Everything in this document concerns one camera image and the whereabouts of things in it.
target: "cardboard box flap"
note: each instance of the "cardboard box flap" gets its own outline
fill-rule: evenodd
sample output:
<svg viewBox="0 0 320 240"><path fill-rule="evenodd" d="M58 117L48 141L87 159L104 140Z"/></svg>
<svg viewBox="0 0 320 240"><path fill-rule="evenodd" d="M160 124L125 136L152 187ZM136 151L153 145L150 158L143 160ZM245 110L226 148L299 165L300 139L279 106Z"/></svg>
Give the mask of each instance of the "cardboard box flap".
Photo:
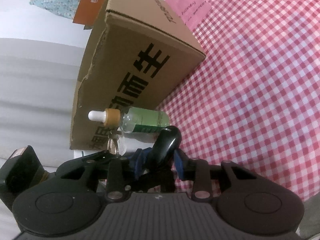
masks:
<svg viewBox="0 0 320 240"><path fill-rule="evenodd" d="M163 0L109 0L106 11L152 26L204 54L188 27Z"/></svg>

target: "white sticker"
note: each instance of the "white sticker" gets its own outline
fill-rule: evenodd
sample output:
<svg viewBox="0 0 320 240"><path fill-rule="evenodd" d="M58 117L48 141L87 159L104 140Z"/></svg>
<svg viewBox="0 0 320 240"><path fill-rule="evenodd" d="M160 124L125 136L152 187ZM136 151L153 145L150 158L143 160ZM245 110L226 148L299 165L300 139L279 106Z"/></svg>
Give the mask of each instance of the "white sticker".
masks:
<svg viewBox="0 0 320 240"><path fill-rule="evenodd" d="M9 157L9 159L11 159L11 158L13 158L13 157L16 157L16 156L22 155L25 149L26 149L26 147L16 150L16 151Z"/></svg>
<svg viewBox="0 0 320 240"><path fill-rule="evenodd" d="M98 0L91 0L91 2L96 3L96 2L98 2Z"/></svg>

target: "gingham tablecloth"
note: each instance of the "gingham tablecloth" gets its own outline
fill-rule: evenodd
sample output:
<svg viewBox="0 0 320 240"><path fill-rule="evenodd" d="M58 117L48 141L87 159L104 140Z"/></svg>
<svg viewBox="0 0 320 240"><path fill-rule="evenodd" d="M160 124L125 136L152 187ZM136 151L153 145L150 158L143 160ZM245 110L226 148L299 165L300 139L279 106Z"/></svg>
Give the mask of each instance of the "gingham tablecloth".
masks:
<svg viewBox="0 0 320 240"><path fill-rule="evenodd" d="M232 160L307 200L320 191L320 0L206 1L193 33L207 57L159 108L188 156Z"/></svg>

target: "red and white checkered tablecloth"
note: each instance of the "red and white checkered tablecloth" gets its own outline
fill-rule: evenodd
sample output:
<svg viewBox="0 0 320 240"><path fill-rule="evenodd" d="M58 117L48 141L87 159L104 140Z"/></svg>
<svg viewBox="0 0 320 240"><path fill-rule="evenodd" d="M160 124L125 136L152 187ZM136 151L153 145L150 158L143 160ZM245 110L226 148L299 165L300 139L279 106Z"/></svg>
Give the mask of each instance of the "red and white checkered tablecloth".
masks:
<svg viewBox="0 0 320 240"><path fill-rule="evenodd" d="M193 33L207 57L160 109L188 156L232 160L307 200L320 191L320 0L206 1Z"/></svg>

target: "ribbed gray panel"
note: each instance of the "ribbed gray panel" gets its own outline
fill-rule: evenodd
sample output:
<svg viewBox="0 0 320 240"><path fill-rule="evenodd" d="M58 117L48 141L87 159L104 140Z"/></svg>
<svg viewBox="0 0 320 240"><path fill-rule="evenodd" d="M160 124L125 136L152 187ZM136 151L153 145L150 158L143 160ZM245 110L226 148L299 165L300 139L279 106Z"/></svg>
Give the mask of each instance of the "ribbed gray panel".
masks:
<svg viewBox="0 0 320 240"><path fill-rule="evenodd" d="M129 200L109 204L100 218L83 231L64 237L23 233L17 240L299 240L295 233L260 237L234 229L207 203L185 193L132 193Z"/></svg>

